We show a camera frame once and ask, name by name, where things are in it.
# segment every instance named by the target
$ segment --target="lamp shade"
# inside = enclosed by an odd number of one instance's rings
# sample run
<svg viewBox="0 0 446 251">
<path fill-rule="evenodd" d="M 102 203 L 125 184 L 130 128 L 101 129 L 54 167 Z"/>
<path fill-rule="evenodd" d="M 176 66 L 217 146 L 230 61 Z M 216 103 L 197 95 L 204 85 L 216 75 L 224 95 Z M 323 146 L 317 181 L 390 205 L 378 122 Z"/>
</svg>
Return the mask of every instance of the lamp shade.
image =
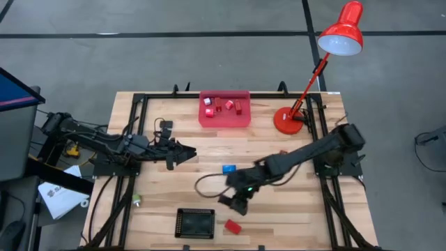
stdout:
<svg viewBox="0 0 446 251">
<path fill-rule="evenodd" d="M 347 3 L 335 24 L 329 26 L 319 36 L 318 45 L 328 53 L 351 56 L 362 51 L 362 34 L 357 27 L 362 14 L 362 4 L 358 1 Z"/>
</svg>

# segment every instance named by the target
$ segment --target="red desk lamp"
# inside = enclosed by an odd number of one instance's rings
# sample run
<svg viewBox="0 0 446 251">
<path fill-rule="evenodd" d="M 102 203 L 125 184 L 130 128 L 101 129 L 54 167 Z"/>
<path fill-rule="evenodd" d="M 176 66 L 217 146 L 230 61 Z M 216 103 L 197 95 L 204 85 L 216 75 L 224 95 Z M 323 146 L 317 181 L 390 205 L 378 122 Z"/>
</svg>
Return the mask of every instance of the red desk lamp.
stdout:
<svg viewBox="0 0 446 251">
<path fill-rule="evenodd" d="M 319 61 L 316 69 L 313 71 L 313 77 L 310 79 L 307 88 L 296 101 L 293 107 L 283 107 L 277 110 L 274 115 L 274 125 L 282 133 L 292 135 L 300 131 L 303 126 L 304 115 L 299 111 L 303 99 L 307 95 L 309 88 L 314 80 L 322 73 L 327 65 L 327 59 L 330 54 L 339 56 L 352 56 L 362 50 L 362 34 L 357 24 L 362 14 L 362 4 L 358 1 L 347 3 L 341 10 L 341 15 L 337 22 L 328 27 L 318 39 L 318 45 L 325 50 L 327 54 Z"/>
</svg>

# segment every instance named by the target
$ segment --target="white paper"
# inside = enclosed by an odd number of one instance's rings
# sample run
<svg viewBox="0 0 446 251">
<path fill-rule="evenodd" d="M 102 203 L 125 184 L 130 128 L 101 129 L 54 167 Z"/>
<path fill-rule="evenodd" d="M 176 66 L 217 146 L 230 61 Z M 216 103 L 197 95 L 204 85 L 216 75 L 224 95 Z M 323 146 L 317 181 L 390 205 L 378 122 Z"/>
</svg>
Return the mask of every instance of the white paper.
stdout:
<svg viewBox="0 0 446 251">
<path fill-rule="evenodd" d="M 72 166 L 66 169 L 64 172 L 77 177 L 81 176 L 81 171 L 78 165 Z M 49 209 L 49 212 L 51 213 L 51 216 L 55 220 L 60 219 L 83 200 L 89 198 L 88 195 L 68 190 L 62 188 L 60 185 L 54 185 L 48 182 L 39 185 L 38 189 Z"/>
</svg>

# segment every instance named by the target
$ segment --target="small green object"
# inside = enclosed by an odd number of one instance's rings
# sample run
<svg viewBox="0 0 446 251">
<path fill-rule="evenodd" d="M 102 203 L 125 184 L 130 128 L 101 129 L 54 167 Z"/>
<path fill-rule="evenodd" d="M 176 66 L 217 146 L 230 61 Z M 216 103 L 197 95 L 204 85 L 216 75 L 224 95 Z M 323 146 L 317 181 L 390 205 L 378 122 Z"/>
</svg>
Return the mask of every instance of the small green object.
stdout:
<svg viewBox="0 0 446 251">
<path fill-rule="evenodd" d="M 136 195 L 136 194 L 133 195 L 132 196 L 132 203 L 139 207 L 139 203 L 141 203 L 141 196 Z"/>
</svg>

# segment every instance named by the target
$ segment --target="lamp base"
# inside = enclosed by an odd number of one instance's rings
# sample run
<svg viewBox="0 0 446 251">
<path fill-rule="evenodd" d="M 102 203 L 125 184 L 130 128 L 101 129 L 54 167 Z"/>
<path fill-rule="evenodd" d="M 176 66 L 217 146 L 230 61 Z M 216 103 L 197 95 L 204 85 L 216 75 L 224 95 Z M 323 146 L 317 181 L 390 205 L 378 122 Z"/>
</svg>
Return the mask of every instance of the lamp base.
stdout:
<svg viewBox="0 0 446 251">
<path fill-rule="evenodd" d="M 304 123 L 302 121 L 293 120 L 288 114 L 291 107 L 282 107 L 274 114 L 274 126 L 278 131 L 287 135 L 296 134 L 302 129 Z M 303 117 L 302 112 L 297 111 L 295 116 Z"/>
</svg>

